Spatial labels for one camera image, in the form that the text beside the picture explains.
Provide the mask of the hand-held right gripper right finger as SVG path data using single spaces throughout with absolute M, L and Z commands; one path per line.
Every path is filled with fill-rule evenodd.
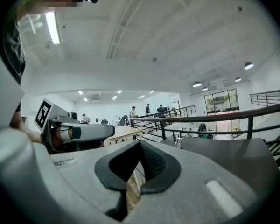
M 213 160 L 166 144 L 181 173 L 164 192 L 142 195 L 129 224 L 241 223 L 280 182 L 279 173 L 233 173 Z

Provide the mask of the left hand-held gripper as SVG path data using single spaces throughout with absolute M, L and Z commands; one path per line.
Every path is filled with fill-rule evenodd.
M 112 125 L 81 124 L 81 137 L 77 143 L 72 140 L 65 144 L 62 150 L 54 149 L 51 141 L 52 129 L 73 128 L 79 121 L 77 113 L 68 112 L 47 99 L 43 99 L 39 107 L 35 124 L 42 134 L 42 143 L 52 154 L 97 149 L 104 146 L 105 139 L 115 134 L 115 127 Z

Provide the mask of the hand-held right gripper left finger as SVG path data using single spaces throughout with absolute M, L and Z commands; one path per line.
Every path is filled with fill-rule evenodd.
M 97 176 L 98 160 L 129 145 L 49 155 L 35 144 L 35 158 L 43 183 L 72 221 L 123 221 L 127 216 L 126 191 L 107 189 Z

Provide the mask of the person's left forearm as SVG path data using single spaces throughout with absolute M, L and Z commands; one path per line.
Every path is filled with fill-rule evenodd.
M 29 137 L 31 142 L 42 144 L 42 134 L 40 132 L 30 130 L 25 125 L 25 123 L 23 122 L 22 117 L 21 117 L 21 112 L 14 113 L 14 115 L 11 119 L 11 122 L 10 122 L 10 126 L 14 129 L 17 129 L 17 130 L 25 133 Z

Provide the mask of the person's left hand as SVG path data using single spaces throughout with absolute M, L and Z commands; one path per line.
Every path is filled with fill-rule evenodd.
M 62 150 L 65 144 L 72 142 L 72 128 L 58 127 L 51 132 L 52 147 Z

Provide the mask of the light wooden table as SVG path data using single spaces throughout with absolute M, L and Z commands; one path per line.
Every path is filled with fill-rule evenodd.
M 127 140 L 129 137 L 138 136 L 138 139 L 142 139 L 142 131 L 138 128 L 130 126 L 118 126 L 115 127 L 115 134 L 108 138 L 109 143 L 115 144 L 118 140 Z

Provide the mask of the dark grey table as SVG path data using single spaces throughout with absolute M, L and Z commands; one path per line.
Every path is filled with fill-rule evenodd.
M 181 149 L 203 155 L 233 173 L 279 173 L 273 155 L 261 138 L 211 140 L 183 137 Z

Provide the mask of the clothes rack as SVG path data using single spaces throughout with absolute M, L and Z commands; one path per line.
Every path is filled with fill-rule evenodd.
M 199 132 L 207 132 L 207 128 L 206 128 L 206 125 L 204 123 L 201 123 L 199 125 L 199 129 L 198 129 Z M 207 135 L 206 134 L 199 134 L 198 135 L 199 138 L 202 138 L 202 139 L 206 139 L 207 138 Z

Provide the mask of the black metal railing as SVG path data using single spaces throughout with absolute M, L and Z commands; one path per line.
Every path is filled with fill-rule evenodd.
M 196 114 L 195 105 L 190 105 L 178 109 L 171 109 L 167 113 L 152 113 L 143 116 L 138 116 L 136 118 L 130 118 L 131 123 L 134 125 L 143 125 L 145 122 L 157 123 L 157 122 L 167 122 L 170 123 L 171 119 L 175 118 L 187 118 Z
M 280 103 L 280 90 L 250 94 L 252 105 L 272 106 Z
M 172 132 L 172 133 L 176 133 L 176 132 L 181 132 L 182 134 L 206 134 L 207 136 L 215 136 L 215 135 L 230 135 L 230 136 L 234 136 L 234 135 L 242 135 L 245 134 L 247 139 L 251 139 L 252 135 L 254 133 L 260 133 L 260 132 L 265 132 L 265 131 L 269 131 L 269 130 L 275 130 L 280 128 L 280 123 L 276 124 L 276 125 L 269 125 L 269 126 L 265 126 L 263 128 L 254 128 L 254 119 L 263 115 L 271 115 L 271 114 L 275 114 L 275 113 L 279 113 L 280 112 L 280 104 L 276 104 L 273 106 L 268 106 L 265 108 L 261 108 L 258 110 L 249 110 L 249 111 L 244 111 L 244 112 L 237 112 L 237 113 L 231 113 L 231 114 L 224 114 L 221 116 L 216 116 L 216 115 L 211 115 L 211 116 L 206 116 L 206 117 L 187 117 L 187 118 L 175 118 L 175 119 L 171 119 L 171 122 L 169 124 L 172 123 L 208 123 L 208 122 L 212 122 L 212 121 L 224 121 L 224 120 L 236 120 L 236 119 L 247 119 L 248 120 L 248 126 L 247 129 L 245 130 L 236 130 L 236 131 L 227 131 L 227 132 L 215 132 L 215 131 L 209 131 L 207 129 L 207 132 L 199 132 L 194 131 L 194 129 L 190 129 L 190 130 L 183 130 L 183 129 L 172 129 L 172 128 L 166 128 L 165 124 L 167 122 L 157 122 L 157 123 L 150 123 L 150 122 L 145 122 L 143 125 L 134 125 L 133 123 L 131 123 L 131 127 L 142 127 L 143 129 L 141 130 L 143 133 L 146 133 L 147 129 L 154 129 L 154 130 L 161 130 L 161 136 L 159 135 L 155 135 L 156 137 L 160 137 L 163 140 L 165 140 L 166 131 Z M 264 141 L 265 144 L 267 145 L 267 147 L 269 148 L 270 152 L 273 154 L 273 156 L 277 156 L 277 165 L 280 167 L 280 135 L 271 141 Z

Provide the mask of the glass entrance door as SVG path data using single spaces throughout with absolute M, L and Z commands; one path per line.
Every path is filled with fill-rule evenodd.
M 204 100 L 208 116 L 239 112 L 236 89 L 206 95 L 204 96 Z M 208 130 L 215 132 L 236 131 L 239 129 L 239 126 L 239 119 L 208 122 Z

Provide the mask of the long ceiling tube light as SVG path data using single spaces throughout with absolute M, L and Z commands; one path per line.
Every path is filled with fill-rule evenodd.
M 56 16 L 54 12 L 48 12 L 45 14 L 48 29 L 49 29 L 49 34 L 51 36 L 51 40 L 53 44 L 60 44 L 60 38 L 58 34 L 58 29 L 57 29 L 57 23 L 56 23 Z

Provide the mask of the person's black clothing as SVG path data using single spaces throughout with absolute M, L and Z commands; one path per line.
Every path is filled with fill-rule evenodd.
M 26 67 L 26 59 L 16 17 L 8 20 L 4 25 L 3 46 L 7 57 L 6 66 L 15 81 L 20 85 Z

